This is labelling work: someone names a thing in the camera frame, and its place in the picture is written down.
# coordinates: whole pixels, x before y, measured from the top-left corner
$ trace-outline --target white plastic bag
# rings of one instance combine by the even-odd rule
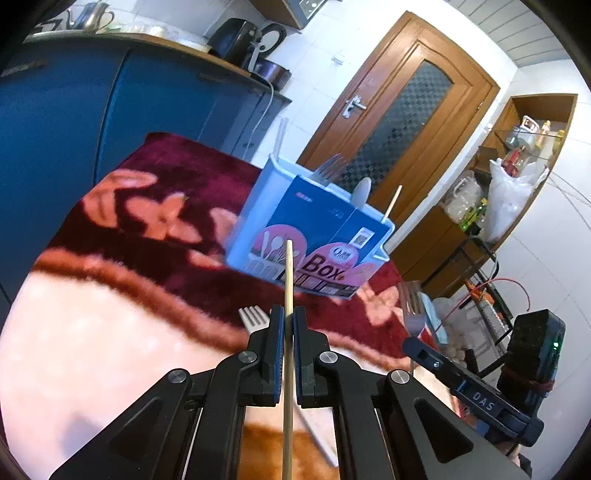
[[[513,178],[503,167],[501,159],[491,160],[492,181],[488,193],[488,205],[482,229],[485,242],[496,242],[509,229],[521,213],[527,199],[534,191],[538,175]]]
[[[458,225],[470,207],[482,197],[482,188],[478,185],[474,172],[465,171],[454,182],[442,201],[443,210],[447,216]]]

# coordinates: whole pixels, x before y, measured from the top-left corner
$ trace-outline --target cutlery box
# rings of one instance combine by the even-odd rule
[[[356,209],[350,193],[322,187],[310,175],[269,157],[226,244],[226,263],[282,284],[290,239],[296,289],[350,298],[389,260],[383,246],[394,224],[382,223],[382,213],[369,205]]]

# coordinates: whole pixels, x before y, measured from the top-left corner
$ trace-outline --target stainless steel teapot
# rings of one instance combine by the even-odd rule
[[[115,14],[110,10],[107,11],[107,8],[109,8],[109,4],[106,2],[91,2],[84,6],[82,13],[74,21],[72,21],[72,9],[69,8],[67,10],[66,29],[96,32],[101,28],[105,28],[115,19]],[[100,21],[105,14],[110,14],[111,19],[101,27]]]

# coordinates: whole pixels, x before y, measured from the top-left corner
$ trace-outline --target chopstick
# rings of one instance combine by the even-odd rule
[[[293,451],[294,423],[294,344],[293,344],[293,313],[294,313],[294,258],[293,243],[285,243],[285,349],[283,385],[283,463],[281,479],[291,480],[291,463]]]
[[[398,196],[400,195],[400,190],[402,190],[402,185],[398,185],[398,188],[396,189],[396,193],[394,193],[392,200],[390,200],[390,205],[388,205],[388,208],[386,209],[386,213],[384,213],[384,216],[382,217],[382,223],[384,223],[386,221],[386,218],[388,218],[390,216],[390,213],[392,212],[392,209],[394,208],[394,204],[396,203],[396,200],[398,200]]]

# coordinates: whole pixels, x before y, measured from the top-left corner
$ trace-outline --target door handle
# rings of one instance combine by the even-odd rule
[[[226,77],[216,77],[215,75],[209,75],[207,73],[199,72],[197,74],[197,78],[205,80],[206,82],[215,82],[215,83],[227,83],[228,78]]]
[[[367,110],[368,108],[361,103],[361,97],[359,95],[355,95],[351,100],[347,102],[347,106],[345,106],[345,110],[343,110],[343,116],[345,118],[349,118],[351,116],[351,112],[354,108],[361,108],[361,110]]]

